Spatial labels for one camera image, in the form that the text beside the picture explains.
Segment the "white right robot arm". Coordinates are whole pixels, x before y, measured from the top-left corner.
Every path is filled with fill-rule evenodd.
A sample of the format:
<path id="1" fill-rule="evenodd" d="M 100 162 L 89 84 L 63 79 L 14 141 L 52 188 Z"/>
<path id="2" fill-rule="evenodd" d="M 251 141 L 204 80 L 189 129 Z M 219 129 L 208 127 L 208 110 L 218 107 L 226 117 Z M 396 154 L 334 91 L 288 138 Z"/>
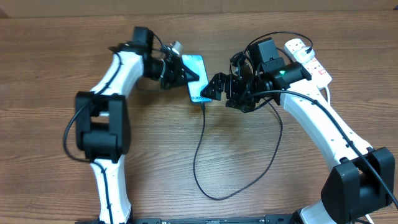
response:
<path id="1" fill-rule="evenodd" d="M 244 113 L 260 101 L 275 101 L 289 112 L 315 143 L 330 174 L 320 200 L 291 215 L 272 215 L 266 223 L 356 223 L 397 203 L 393 194 L 395 159 L 359 137 L 331 107 L 321 91 L 331 76 L 315 58 L 309 38 L 297 35 L 277 50 L 271 38 L 251 42 L 230 60 L 234 70 L 218 73 L 201 90 L 212 100 Z"/>

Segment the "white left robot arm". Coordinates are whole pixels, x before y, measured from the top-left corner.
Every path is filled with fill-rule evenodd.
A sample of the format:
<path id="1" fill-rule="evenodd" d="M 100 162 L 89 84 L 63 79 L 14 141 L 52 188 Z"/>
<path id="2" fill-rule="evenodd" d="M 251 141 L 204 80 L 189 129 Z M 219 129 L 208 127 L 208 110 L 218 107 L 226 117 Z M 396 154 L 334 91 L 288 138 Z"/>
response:
<path id="1" fill-rule="evenodd" d="M 101 81 L 75 96 L 77 148 L 84 152 L 96 179 L 100 212 L 97 223 L 131 223 L 132 204 L 127 196 L 125 159 L 131 146 L 127 99 L 141 78 L 160 83 L 164 90 L 197 81 L 199 75 L 182 60 L 183 46 L 175 41 L 160 44 L 153 56 L 157 35 L 147 27 L 135 27 L 130 41 L 111 46 L 113 60 Z"/>

